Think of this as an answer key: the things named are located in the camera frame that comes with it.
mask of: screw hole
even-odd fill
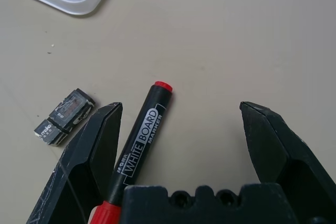
[[[192,205],[191,197],[185,191],[176,191],[171,197],[171,204],[177,208],[186,209]]]
[[[217,193],[216,197],[226,207],[236,207],[237,206],[237,196],[230,190],[221,190]]]

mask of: beige table surface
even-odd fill
[[[174,87],[139,184],[257,183],[242,100],[280,113],[335,180],[335,54],[335,0],[104,0],[86,17],[0,0],[1,223],[32,211],[63,149],[33,129],[75,88],[123,102],[123,146],[150,85]]]

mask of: red marker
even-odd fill
[[[162,122],[173,88],[157,81],[149,90],[133,129],[115,165],[109,190],[91,224],[118,224],[125,187],[133,185]]]

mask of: black eraser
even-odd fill
[[[48,120],[44,120],[39,126],[37,126],[34,132],[35,135],[37,135],[45,143],[54,145],[58,145],[67,136],[66,133],[62,132]]]
[[[88,116],[94,105],[94,100],[83,91],[73,90],[49,114],[49,118],[35,129],[35,134],[47,144],[58,145],[81,120]]]

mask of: red marker cap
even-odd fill
[[[97,207],[90,224],[118,224],[120,213],[121,207],[104,201]]]
[[[167,89],[169,92],[173,92],[173,87],[170,86],[168,83],[165,83],[163,81],[157,81],[157,82],[155,82],[154,85],[161,86],[161,87]]]

